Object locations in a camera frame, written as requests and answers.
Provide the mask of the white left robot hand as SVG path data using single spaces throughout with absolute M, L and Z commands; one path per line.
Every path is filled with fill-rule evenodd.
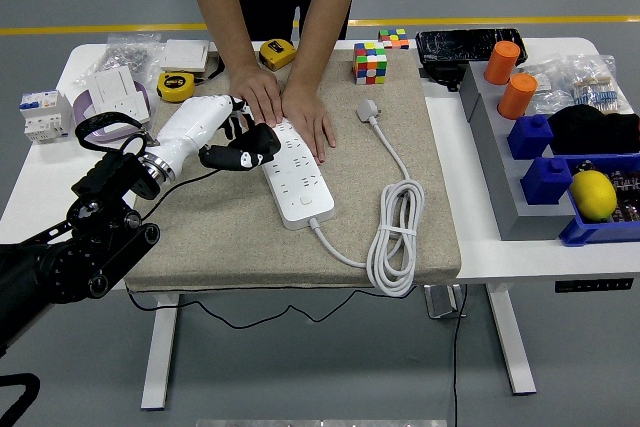
M 273 130 L 261 125 L 244 132 L 238 125 L 241 114 L 251 114 L 248 104 L 229 95 L 184 101 L 160 130 L 158 144 L 146 150 L 143 166 L 162 185 L 180 176 L 191 155 L 205 167 L 227 171 L 248 171 L 272 161 L 279 149 Z

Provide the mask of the person's right hand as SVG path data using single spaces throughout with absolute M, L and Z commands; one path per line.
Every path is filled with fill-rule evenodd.
M 273 127 L 283 120 L 280 87 L 275 76 L 256 61 L 228 67 L 230 93 L 244 100 L 256 123 Z

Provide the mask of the person's left hand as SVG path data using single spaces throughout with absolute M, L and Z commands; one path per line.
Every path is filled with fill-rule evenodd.
M 326 146 L 334 148 L 336 137 L 329 113 L 317 92 L 304 86 L 287 86 L 282 94 L 282 108 L 316 163 L 324 163 Z

